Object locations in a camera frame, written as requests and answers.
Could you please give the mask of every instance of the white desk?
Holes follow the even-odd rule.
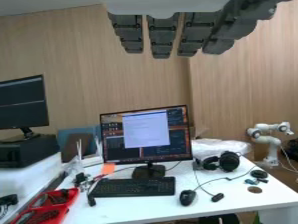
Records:
[[[168,168],[175,164],[176,162],[166,163]],[[243,157],[237,172],[197,171],[199,181],[204,183],[220,177],[240,176],[253,166],[255,164]],[[118,166],[116,170],[124,167],[130,167],[130,165]],[[98,175],[100,171],[100,165],[87,169],[87,173],[92,175]],[[128,169],[115,173],[111,175],[111,179],[131,178],[132,171],[134,169]],[[213,203],[211,196],[199,189],[199,199],[188,207],[180,205],[179,197],[183,190],[197,187],[192,161],[183,162],[167,173],[167,176],[176,176],[178,188],[175,196],[98,198],[98,206],[90,207],[87,195],[82,193],[71,207],[64,223],[152,223],[259,210],[264,224],[297,224],[298,194],[272,176],[269,176],[268,184],[261,183],[259,185],[264,190],[261,194],[253,194],[248,191],[244,180],[249,176],[235,181],[220,180],[207,184],[205,189],[213,194],[224,193],[225,198]],[[71,183],[64,182],[59,188],[71,186]]]

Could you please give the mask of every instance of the wooden wall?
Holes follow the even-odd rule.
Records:
[[[207,137],[249,141],[255,123],[284,120],[298,131],[297,12],[298,1],[280,4],[232,50],[191,60],[176,51],[155,60],[148,38],[146,53],[127,54],[102,6],[2,17],[0,80],[46,75],[51,127],[42,132],[98,124],[104,112],[175,104],[191,105]]]
[[[285,120],[298,133],[297,12],[298,1],[281,3],[275,18],[259,22],[224,55],[191,59],[195,123],[204,136],[249,140],[245,131],[256,123]],[[257,159],[265,153],[257,150]]]
[[[38,131],[99,124],[100,113],[189,104],[188,59],[155,60],[146,42],[144,54],[126,53],[103,6],[0,18],[0,80],[46,75],[51,127]]]

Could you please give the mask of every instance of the black keyboard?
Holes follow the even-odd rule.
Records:
[[[151,179],[103,179],[91,192],[96,198],[175,195],[175,177]]]

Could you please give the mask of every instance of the black monitor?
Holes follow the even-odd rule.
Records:
[[[31,127],[50,125],[44,77],[0,82],[0,129],[21,128],[25,139],[37,137]]]
[[[192,160],[188,107],[102,114],[106,163],[147,163],[134,177],[164,176],[166,167],[154,162]]]

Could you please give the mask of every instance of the computer monitor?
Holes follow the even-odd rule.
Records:
[[[104,162],[148,164],[134,177],[164,176],[166,167],[154,162],[193,159],[186,105],[102,114],[100,121]]]
[[[47,125],[43,75],[0,82],[0,129],[21,128],[29,139],[38,136],[30,128]]]

